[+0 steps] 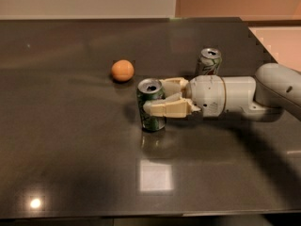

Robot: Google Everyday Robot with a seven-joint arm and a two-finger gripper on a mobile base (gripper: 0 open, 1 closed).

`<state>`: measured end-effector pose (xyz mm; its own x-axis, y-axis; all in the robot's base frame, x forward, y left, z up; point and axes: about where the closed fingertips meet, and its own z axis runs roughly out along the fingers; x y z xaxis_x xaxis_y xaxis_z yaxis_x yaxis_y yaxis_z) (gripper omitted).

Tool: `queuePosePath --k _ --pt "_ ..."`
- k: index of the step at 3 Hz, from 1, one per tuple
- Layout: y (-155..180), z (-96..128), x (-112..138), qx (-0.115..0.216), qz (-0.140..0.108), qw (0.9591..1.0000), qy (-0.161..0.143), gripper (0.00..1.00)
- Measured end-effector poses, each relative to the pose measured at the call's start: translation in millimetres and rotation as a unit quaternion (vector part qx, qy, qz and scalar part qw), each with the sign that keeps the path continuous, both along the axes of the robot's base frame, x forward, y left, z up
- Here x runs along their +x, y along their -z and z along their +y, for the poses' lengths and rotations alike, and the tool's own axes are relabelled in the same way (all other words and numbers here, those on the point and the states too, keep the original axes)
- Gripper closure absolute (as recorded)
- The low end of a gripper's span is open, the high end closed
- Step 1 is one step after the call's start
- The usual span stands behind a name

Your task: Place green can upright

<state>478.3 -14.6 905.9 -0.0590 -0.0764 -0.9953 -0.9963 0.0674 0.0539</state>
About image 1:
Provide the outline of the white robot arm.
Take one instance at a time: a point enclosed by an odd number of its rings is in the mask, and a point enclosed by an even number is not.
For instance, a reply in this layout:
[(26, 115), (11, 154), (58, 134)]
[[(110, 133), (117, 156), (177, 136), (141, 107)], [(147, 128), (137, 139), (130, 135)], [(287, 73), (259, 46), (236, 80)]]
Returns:
[(166, 97), (149, 99), (144, 111), (155, 117), (276, 121), (287, 111), (301, 120), (301, 74), (277, 63), (260, 66), (253, 76), (199, 75), (159, 82)]

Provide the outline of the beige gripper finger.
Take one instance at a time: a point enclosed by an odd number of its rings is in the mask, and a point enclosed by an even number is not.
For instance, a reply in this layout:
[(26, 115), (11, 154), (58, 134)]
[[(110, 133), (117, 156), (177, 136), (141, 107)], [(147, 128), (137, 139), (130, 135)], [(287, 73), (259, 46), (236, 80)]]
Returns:
[(166, 97), (176, 93), (184, 93), (186, 86), (189, 83), (189, 81), (184, 79), (183, 77), (160, 79), (160, 82), (163, 86)]
[(191, 99), (183, 98), (181, 93), (165, 99), (147, 101), (143, 104), (143, 109), (150, 116), (166, 118), (185, 118), (200, 111)]

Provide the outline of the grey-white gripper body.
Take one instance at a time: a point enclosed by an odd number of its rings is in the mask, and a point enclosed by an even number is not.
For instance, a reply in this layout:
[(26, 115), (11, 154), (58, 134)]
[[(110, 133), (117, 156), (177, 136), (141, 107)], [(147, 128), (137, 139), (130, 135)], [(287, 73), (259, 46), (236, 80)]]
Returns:
[(186, 97), (200, 108), (204, 117), (218, 117), (226, 101), (225, 85), (217, 75), (200, 75), (186, 86)]

